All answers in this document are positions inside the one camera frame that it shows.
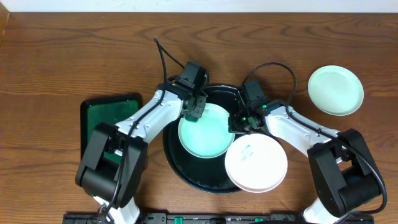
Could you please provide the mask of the mint green plate bottom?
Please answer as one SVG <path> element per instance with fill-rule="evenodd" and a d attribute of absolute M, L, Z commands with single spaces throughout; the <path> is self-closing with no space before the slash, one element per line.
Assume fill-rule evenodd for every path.
<path fill-rule="evenodd" d="M 196 121 L 182 118 L 178 123 L 178 138 L 183 148 L 195 157 L 212 159 L 225 153 L 235 139 L 229 132 L 229 112 L 207 103 Z"/>

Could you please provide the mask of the mint green plate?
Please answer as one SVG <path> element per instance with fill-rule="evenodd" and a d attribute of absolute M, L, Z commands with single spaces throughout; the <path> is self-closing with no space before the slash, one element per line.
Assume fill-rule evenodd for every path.
<path fill-rule="evenodd" d="M 235 139 L 229 132 L 229 112 L 207 103 L 196 121 L 182 118 L 178 123 L 178 138 L 183 148 L 195 157 L 212 159 L 225 153 Z"/>
<path fill-rule="evenodd" d="M 318 109 L 335 116 L 354 113 L 364 100 L 364 88 L 359 78 L 337 65 L 315 70 L 308 80 L 307 90 Z"/>

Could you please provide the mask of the pink white plate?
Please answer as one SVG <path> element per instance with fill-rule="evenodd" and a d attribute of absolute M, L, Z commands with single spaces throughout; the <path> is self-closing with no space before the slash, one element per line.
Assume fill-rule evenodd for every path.
<path fill-rule="evenodd" d="M 234 185 L 259 194 L 271 191 L 284 180 L 288 160 L 283 147 L 275 139 L 263 134 L 250 134 L 230 145 L 224 165 Z"/>

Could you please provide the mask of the mint green plate top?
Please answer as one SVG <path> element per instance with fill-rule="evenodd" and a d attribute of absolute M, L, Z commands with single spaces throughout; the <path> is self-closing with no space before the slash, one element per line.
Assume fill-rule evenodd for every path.
<path fill-rule="evenodd" d="M 364 100 L 364 88 L 359 78 L 337 65 L 315 70 L 308 80 L 307 90 L 318 109 L 335 116 L 354 113 Z"/>

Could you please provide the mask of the green scouring sponge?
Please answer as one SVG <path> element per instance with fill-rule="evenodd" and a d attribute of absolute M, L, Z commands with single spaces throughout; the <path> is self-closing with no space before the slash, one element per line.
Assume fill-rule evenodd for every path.
<path fill-rule="evenodd" d="M 194 116 L 190 116 L 190 115 L 185 115 L 185 119 L 187 121 L 191 121 L 191 122 L 197 122 L 198 118 L 194 117 Z"/>

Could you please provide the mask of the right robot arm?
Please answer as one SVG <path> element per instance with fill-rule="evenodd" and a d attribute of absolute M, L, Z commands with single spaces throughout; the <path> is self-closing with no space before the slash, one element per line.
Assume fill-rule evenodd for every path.
<path fill-rule="evenodd" d="M 308 157 L 317 199 L 303 212 L 308 223 L 343 223 L 385 209 L 386 185 L 362 134 L 325 128 L 289 102 L 270 101 L 257 81 L 238 88 L 232 133 L 280 138 Z"/>

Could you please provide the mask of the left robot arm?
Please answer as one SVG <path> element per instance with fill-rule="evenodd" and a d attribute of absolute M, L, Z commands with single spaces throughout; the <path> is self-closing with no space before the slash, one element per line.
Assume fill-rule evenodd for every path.
<path fill-rule="evenodd" d="M 134 194 L 141 181 L 150 142 L 183 115 L 200 118 L 206 102 L 209 73 L 187 62 L 181 75 L 166 78 L 152 99 L 115 125 L 93 130 L 75 176 L 75 183 L 100 204 L 97 223 L 135 223 L 140 210 Z"/>

